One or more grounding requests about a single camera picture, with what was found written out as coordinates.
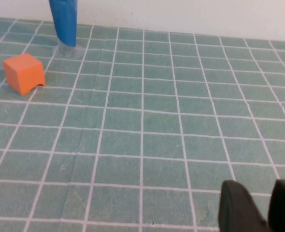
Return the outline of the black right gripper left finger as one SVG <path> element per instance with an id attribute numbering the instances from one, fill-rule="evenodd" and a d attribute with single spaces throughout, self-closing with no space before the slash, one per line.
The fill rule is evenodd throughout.
<path id="1" fill-rule="evenodd" d="M 220 232 L 270 232 L 249 191 L 240 183 L 222 183 L 218 210 Z"/>

